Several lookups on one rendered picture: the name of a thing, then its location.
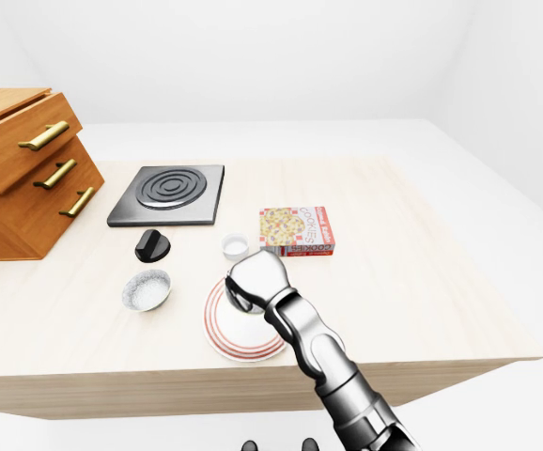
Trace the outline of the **white plate with red rings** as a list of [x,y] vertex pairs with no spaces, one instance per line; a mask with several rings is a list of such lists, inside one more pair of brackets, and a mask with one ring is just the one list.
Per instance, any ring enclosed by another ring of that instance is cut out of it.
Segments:
[[226,298],[224,278],[209,292],[203,327],[211,346],[224,357],[238,362],[270,359],[287,345],[262,314],[244,313],[231,304]]

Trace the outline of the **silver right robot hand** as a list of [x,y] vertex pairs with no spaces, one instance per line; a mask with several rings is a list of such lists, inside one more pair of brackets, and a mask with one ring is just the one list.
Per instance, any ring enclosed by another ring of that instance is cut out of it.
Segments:
[[295,291],[279,256],[266,250],[236,263],[225,277],[227,299],[248,314],[261,314],[270,303]]

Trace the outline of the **wooden cabinet drawer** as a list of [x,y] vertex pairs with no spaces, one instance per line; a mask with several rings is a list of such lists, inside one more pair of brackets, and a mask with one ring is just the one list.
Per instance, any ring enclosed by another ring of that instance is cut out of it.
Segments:
[[22,231],[13,225],[11,227],[37,257],[44,257],[58,238],[65,232],[71,221],[67,224],[49,223],[47,225],[38,225],[27,231]]
[[[74,160],[76,165],[51,189],[40,184],[62,165]],[[89,187],[98,189],[103,178],[81,141],[75,137],[34,172],[0,195],[0,219],[27,231],[49,223],[67,224],[70,217],[59,212],[67,210],[79,199],[79,192]]]

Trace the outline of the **flat dark stove plate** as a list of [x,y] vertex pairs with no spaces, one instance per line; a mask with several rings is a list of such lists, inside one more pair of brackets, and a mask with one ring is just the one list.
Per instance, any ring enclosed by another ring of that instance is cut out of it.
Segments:
[[110,227],[215,223],[225,167],[143,166],[107,218]]

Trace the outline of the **wooden drawer pulled open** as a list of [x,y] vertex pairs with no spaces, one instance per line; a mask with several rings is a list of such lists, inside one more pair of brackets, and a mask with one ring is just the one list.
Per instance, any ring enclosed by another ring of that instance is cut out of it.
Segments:
[[[62,120],[70,127],[39,151],[18,146]],[[56,154],[81,129],[63,93],[40,87],[0,88],[0,194]]]

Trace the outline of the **patterned black white bowl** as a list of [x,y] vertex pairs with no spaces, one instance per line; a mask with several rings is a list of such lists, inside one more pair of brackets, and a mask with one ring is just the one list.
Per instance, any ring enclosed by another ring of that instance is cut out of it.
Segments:
[[167,272],[147,270],[136,274],[124,287],[122,304],[136,312],[158,308],[171,291],[172,282]]

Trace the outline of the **round black stove knob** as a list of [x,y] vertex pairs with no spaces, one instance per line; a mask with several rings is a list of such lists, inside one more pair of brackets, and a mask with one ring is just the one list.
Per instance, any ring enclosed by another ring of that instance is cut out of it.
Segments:
[[148,229],[136,244],[134,253],[144,263],[153,263],[166,257],[171,248],[170,241],[160,231]]

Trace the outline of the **red cookies box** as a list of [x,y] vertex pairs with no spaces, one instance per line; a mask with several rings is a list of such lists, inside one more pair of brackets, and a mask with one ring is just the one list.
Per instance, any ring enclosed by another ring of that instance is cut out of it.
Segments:
[[261,209],[259,248],[280,257],[331,256],[335,240],[326,209]]

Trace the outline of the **small white ramekin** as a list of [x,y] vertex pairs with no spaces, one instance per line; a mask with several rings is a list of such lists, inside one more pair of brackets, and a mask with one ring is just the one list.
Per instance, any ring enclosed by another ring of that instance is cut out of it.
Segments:
[[240,261],[249,255],[248,237],[242,233],[230,233],[221,241],[224,256],[232,261]]

